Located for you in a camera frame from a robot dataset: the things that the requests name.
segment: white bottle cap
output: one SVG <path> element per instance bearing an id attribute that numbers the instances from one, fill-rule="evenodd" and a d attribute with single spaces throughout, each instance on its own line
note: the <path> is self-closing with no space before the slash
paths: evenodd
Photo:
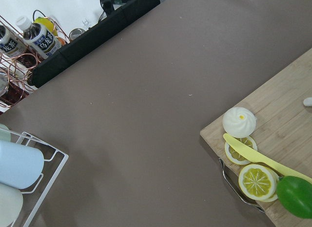
<path id="1" fill-rule="evenodd" d="M 26 16 L 21 16 L 16 20 L 15 24 L 25 31 L 31 26 L 31 21 Z"/>

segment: knife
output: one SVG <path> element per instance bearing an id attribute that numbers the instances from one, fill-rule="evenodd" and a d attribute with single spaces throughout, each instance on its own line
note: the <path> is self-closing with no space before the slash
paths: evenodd
<path id="1" fill-rule="evenodd" d="M 300 177 L 300 178 L 302 178 L 302 179 L 304 179 L 304 180 L 306 180 L 312 184 L 312 178 L 266 157 L 265 155 L 255 151 L 254 149 L 250 148 L 249 146 L 241 143 L 239 140 L 232 137 L 230 134 L 228 134 L 228 133 L 223 134 L 223 138 L 238 154 L 245 157 L 250 162 L 265 163 L 284 176 Z"/>

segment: cutting board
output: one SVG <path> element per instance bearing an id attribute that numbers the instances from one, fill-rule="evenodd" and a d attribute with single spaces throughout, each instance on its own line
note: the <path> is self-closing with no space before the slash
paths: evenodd
<path id="1" fill-rule="evenodd" d="M 312 177 L 312 107 L 303 105 L 308 97 L 312 97 L 312 49 L 236 106 L 249 109 L 257 117 L 251 137 L 260 153 Z M 200 135 L 238 175 L 242 166 L 230 162 L 224 152 L 222 117 L 205 127 Z M 258 204 L 277 227 L 312 227 L 312 219 L 295 217 L 278 200 Z"/>

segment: brown tabletop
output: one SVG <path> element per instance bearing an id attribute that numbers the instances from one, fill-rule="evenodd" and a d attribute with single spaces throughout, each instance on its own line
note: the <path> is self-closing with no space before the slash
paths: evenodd
<path id="1" fill-rule="evenodd" d="M 70 156 L 32 226 L 273 226 L 199 132 L 312 46 L 311 1 L 166 0 L 2 114 Z"/>

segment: white wall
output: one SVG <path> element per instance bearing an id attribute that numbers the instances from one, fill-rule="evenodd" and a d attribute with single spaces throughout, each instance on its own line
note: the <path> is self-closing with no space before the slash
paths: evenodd
<path id="1" fill-rule="evenodd" d="M 0 14 L 15 26 L 19 16 L 25 15 L 32 20 L 36 9 L 55 19 L 67 35 L 74 28 L 86 30 L 82 23 L 85 20 L 92 27 L 103 11 L 99 0 L 1 0 Z"/>

